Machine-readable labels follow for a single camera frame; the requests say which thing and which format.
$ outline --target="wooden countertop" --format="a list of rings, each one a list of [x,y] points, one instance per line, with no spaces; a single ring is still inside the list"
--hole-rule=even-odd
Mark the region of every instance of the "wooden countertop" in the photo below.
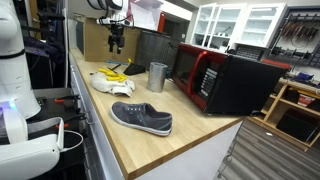
[[[115,65],[86,62],[78,49],[71,49],[70,52],[125,179],[134,179],[241,121],[239,117],[203,114],[173,82],[168,80],[165,81],[162,93],[147,90],[147,73],[129,76],[136,86],[131,98],[99,92],[90,86],[90,73],[96,72],[99,68],[106,69]],[[110,115],[111,106],[116,101],[132,104],[147,102],[158,111],[171,113],[173,117],[171,134],[167,137],[158,137],[118,124]]]

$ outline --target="white sole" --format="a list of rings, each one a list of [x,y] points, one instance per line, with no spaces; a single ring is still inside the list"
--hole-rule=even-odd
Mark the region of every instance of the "white sole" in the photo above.
[[[152,128],[148,128],[148,127],[142,127],[142,126],[138,126],[138,125],[135,125],[135,124],[128,124],[126,122],[123,122],[121,121],[112,111],[112,108],[111,108],[111,115],[113,117],[113,119],[123,125],[123,126],[126,126],[126,127],[129,127],[129,128],[134,128],[134,129],[139,129],[139,130],[142,130],[142,131],[146,131],[146,132],[149,132],[149,133],[152,133],[152,134],[155,134],[155,135],[158,135],[158,136],[168,136],[170,133],[171,133],[171,129],[167,130],[167,131],[159,131],[159,130],[155,130],[155,129],[152,129]]]

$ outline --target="black microwave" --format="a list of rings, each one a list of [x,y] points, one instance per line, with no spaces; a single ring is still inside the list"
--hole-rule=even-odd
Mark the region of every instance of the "black microwave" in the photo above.
[[[286,70],[240,56],[180,44],[172,79],[207,114],[252,115]]]

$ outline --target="cardboard box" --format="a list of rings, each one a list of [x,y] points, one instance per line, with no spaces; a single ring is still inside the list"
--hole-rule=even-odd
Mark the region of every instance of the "cardboard box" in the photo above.
[[[83,55],[86,61],[105,62],[128,62],[128,58],[134,61],[136,46],[141,30],[125,27],[125,44],[121,54],[117,54],[117,46],[113,46],[114,52],[109,52],[108,38],[111,32],[106,26],[96,23],[96,18],[77,14],[76,20],[83,23]]]

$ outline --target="gray sneaker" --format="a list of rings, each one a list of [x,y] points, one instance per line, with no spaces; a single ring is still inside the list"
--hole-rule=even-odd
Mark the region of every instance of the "gray sneaker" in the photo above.
[[[167,136],[171,132],[172,116],[170,113],[157,112],[150,104],[125,104],[116,102],[111,107],[111,115],[119,124]]]

